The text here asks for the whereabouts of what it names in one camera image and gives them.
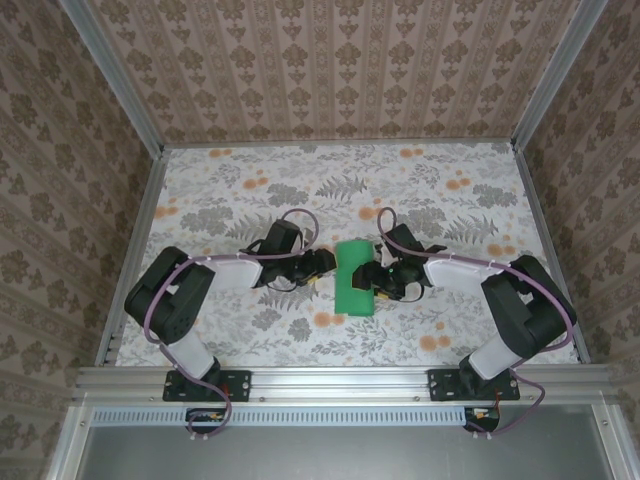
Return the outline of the green cloth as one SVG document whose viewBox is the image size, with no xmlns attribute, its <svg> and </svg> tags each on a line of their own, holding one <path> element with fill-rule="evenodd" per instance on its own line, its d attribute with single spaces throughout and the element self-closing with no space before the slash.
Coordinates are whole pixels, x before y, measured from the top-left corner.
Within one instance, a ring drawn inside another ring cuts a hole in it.
<svg viewBox="0 0 640 480">
<path fill-rule="evenodd" d="M 370 317 L 374 314 L 374 291 L 353 286 L 353 274 L 374 258 L 373 244 L 368 240 L 339 242 L 335 248 L 335 302 L 336 314 L 352 317 Z"/>
</svg>

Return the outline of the floral table cover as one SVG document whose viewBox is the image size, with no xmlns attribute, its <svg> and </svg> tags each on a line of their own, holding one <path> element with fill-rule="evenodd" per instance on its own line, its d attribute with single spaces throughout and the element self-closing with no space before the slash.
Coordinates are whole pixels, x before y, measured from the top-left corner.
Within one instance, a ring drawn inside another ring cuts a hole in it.
<svg viewBox="0 0 640 480">
<path fill-rule="evenodd" d="M 510 262 L 544 257 L 510 144 L 305 144 L 173 149 L 143 264 L 168 246 L 229 254 L 291 212 L 320 248 L 379 240 L 392 218 L 425 245 Z M 212 292 L 195 323 L 222 364 L 455 364 L 495 331 L 483 300 L 426 289 L 416 303 L 380 300 L 370 317 L 334 311 L 334 283 Z"/>
</svg>

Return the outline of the grey metal panel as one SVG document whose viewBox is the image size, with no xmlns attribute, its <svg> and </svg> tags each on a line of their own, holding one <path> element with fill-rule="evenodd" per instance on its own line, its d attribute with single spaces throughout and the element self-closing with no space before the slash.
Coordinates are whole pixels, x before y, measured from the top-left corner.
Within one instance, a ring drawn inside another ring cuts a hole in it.
<svg viewBox="0 0 640 480">
<path fill-rule="evenodd" d="M 586 420 L 474 439 L 457 428 L 97 428 L 78 480 L 613 480 Z"/>
</svg>

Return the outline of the wide aluminium frame rail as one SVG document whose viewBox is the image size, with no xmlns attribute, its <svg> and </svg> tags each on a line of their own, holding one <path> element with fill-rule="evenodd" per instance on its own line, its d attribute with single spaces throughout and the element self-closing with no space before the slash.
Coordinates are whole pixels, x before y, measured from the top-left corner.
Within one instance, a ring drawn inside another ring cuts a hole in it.
<svg viewBox="0 0 640 480">
<path fill-rule="evenodd" d="M 410 405 L 430 401 L 428 366 L 251 367 L 251 404 Z M 162 404 L 167 367 L 82 368 L 72 402 Z M 518 375 L 542 385 L 547 404 L 613 403 L 616 389 L 597 364 L 524 365 Z"/>
</svg>

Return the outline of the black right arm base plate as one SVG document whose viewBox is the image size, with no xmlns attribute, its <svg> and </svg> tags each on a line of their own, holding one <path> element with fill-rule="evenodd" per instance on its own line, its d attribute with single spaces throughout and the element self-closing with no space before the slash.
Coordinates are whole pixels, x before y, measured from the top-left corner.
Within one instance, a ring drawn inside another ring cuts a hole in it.
<svg viewBox="0 0 640 480">
<path fill-rule="evenodd" d="M 427 373 L 432 401 L 492 401 L 519 400 L 517 380 L 503 371 L 490 380 L 481 378 L 473 370 L 432 369 Z"/>
</svg>

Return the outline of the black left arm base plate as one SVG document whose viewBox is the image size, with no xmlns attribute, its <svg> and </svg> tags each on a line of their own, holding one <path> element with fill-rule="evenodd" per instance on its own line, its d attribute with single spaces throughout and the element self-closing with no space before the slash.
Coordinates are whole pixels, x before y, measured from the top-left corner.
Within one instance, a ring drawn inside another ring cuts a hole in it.
<svg viewBox="0 0 640 480">
<path fill-rule="evenodd" d="M 248 402 L 251 376 L 249 370 L 220 370 L 207 374 L 204 381 L 215 384 L 232 402 Z M 167 373 L 162 399 L 165 402 L 223 402 L 219 394 L 194 384 L 177 370 Z"/>
</svg>

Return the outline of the aluminium table side rail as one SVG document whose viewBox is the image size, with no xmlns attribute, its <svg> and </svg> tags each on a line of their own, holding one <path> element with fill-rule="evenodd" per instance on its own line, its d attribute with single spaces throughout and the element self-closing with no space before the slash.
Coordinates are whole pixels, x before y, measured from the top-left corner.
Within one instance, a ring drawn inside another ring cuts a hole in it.
<svg viewBox="0 0 640 480">
<path fill-rule="evenodd" d="M 524 153 L 520 148 L 514 145 L 512 145 L 512 150 L 520 177 L 523 182 L 524 191 L 526 193 L 530 209 L 536 224 L 536 229 L 540 237 L 541 245 L 547 259 L 547 263 L 550 269 L 550 275 L 558 285 L 558 288 L 569 300 L 569 302 L 573 303 Z M 583 364 L 590 364 L 592 362 L 592 359 L 588 352 L 579 322 L 576 322 L 574 326 L 573 342 L 577 351 L 577 357 L 579 361 Z"/>
<path fill-rule="evenodd" d="M 124 263 L 120 271 L 101 342 L 96 354 L 95 365 L 97 367 L 112 366 L 117 359 L 118 347 L 111 347 L 111 344 L 114 340 L 118 340 L 121 337 L 127 321 L 127 314 L 124 311 L 124 301 L 135 284 L 140 272 L 155 209 L 163 186 L 166 168 L 167 153 L 165 149 L 161 149 L 159 155 L 156 156 L 151 163 L 148 181 L 131 232 Z"/>
</svg>

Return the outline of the aluminium frame post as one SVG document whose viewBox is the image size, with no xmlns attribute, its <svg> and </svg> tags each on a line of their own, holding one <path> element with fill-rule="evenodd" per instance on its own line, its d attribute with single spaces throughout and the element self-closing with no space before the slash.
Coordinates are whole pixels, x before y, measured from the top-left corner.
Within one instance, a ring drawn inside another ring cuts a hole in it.
<svg viewBox="0 0 640 480">
<path fill-rule="evenodd" d="M 606 4 L 607 0 L 580 1 L 511 136 L 516 152 L 523 151 L 531 140 Z"/>
<path fill-rule="evenodd" d="M 60 0 L 60 3 L 151 159 L 157 161 L 162 157 L 164 141 L 146 112 L 142 98 L 130 80 L 123 61 L 107 38 L 106 30 L 99 25 L 98 17 L 92 12 L 88 0 Z"/>
</svg>

